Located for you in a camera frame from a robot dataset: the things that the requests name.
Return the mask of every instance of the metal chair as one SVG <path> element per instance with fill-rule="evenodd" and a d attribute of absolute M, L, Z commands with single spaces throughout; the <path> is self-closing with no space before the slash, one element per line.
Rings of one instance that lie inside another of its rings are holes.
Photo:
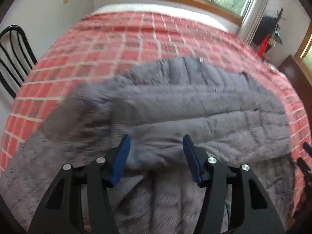
<path fill-rule="evenodd" d="M 15 49 L 15 46 L 17 46 L 17 44 L 15 44 L 15 45 L 13 44 L 12 32 L 16 32 L 16 39 L 17 39 L 17 43 L 18 43 L 19 52 L 17 52 L 17 50 Z M 12 96 L 12 98 L 16 98 L 17 92 L 15 90 L 13 90 L 13 88 L 17 88 L 16 86 L 18 86 L 18 88 L 21 87 L 22 83 L 24 82 L 24 80 L 28 76 L 27 70 L 29 70 L 29 69 L 32 70 L 33 66 L 37 63 L 37 60 L 36 60 L 36 58 L 32 52 L 32 49 L 29 46 L 25 32 L 23 31 L 23 29 L 20 26 L 12 25 L 12 26 L 8 26 L 7 28 L 5 28 L 0 33 L 0 40 L 7 33 L 9 34 L 11 52 L 6 50 L 5 47 L 0 42 L 0 48 L 2 49 L 2 51 L 4 53 L 4 56 L 1 56 L 1 53 L 0 53 L 0 64 L 3 65 L 3 67 L 6 69 L 6 71 L 8 73 L 6 75 L 6 77 L 7 76 L 11 77 L 13 79 L 13 81 L 12 80 L 6 80 L 4 75 L 0 72 L 0 82 L 2 83 L 4 88 L 8 91 L 8 93 Z M 24 48 L 21 44 L 20 37 L 22 38 L 24 47 L 26 49 L 28 56 L 30 57 L 31 62 L 29 61 L 29 59 L 28 59 L 28 57 L 24 51 Z M 4 62 L 4 59 L 2 59 L 1 57 L 6 58 L 7 64 Z M 21 61 L 25 61 L 28 65 L 29 69 L 27 68 L 27 70 L 26 70 L 26 65 L 25 65 L 26 63 L 25 62 L 22 63 Z M 25 73 L 26 76 L 22 76 L 21 69 L 18 70 L 18 67 L 22 69 L 22 71 Z"/>

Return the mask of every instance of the red object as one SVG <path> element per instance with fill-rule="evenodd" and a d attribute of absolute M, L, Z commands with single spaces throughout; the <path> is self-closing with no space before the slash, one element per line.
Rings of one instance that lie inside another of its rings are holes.
<path fill-rule="evenodd" d="M 19 145 L 81 82 L 97 82 L 131 66 L 170 56 L 196 54 L 207 64 L 248 73 L 283 103 L 289 119 L 290 150 L 312 167 L 302 151 L 311 143 L 304 106 L 286 77 L 272 72 L 249 46 L 199 22 L 150 12 L 118 12 L 85 17 L 46 52 L 21 87 L 7 119 L 0 152 L 0 174 Z M 296 171 L 294 209 L 303 174 Z"/>
<path fill-rule="evenodd" d="M 271 34 L 268 34 L 266 38 L 261 42 L 260 49 L 258 51 L 259 57 L 262 57 L 264 52 L 266 51 L 270 38 L 271 38 Z"/>

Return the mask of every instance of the window frame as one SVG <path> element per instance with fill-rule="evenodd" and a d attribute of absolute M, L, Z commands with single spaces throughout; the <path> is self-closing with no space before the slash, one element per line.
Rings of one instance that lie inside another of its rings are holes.
<path fill-rule="evenodd" d="M 298 51 L 294 55 L 294 58 L 299 63 L 301 70 L 307 76 L 308 80 L 312 84 L 312 71 L 308 68 L 308 66 L 304 62 L 304 58 L 308 54 L 310 48 L 312 48 L 312 21 L 310 22 L 305 38 L 303 39 Z"/>
<path fill-rule="evenodd" d="M 232 23 L 235 23 L 238 26 L 241 26 L 243 22 L 243 18 L 246 15 L 246 12 L 249 8 L 249 6 L 252 4 L 252 0 L 246 0 L 246 6 L 244 8 L 244 12 L 241 16 L 235 14 L 233 11 L 230 11 L 220 5 L 218 5 L 215 2 L 210 2 L 208 0 L 166 0 L 170 2 L 177 2 L 177 3 L 183 3 L 189 6 L 197 7 L 200 9 L 203 9 L 205 11 L 209 11 L 213 14 L 216 14 L 220 17 L 223 17 L 227 20 L 229 20 Z"/>

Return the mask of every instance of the brown dresser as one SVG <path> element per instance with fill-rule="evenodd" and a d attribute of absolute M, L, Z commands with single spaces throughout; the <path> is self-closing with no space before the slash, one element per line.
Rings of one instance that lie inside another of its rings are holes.
<path fill-rule="evenodd" d="M 278 69 L 287 76 L 302 100 L 308 113 L 310 127 L 312 127 L 312 85 L 310 81 L 303 73 L 299 63 L 291 55 L 282 62 Z"/>

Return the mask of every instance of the white curtain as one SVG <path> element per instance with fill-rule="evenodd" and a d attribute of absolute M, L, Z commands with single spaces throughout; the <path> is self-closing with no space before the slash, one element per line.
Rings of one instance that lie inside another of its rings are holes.
<path fill-rule="evenodd" d="M 268 1 L 269 0 L 252 0 L 251 6 L 248 8 L 243 23 L 238 31 L 238 36 L 248 45 L 252 42 Z"/>

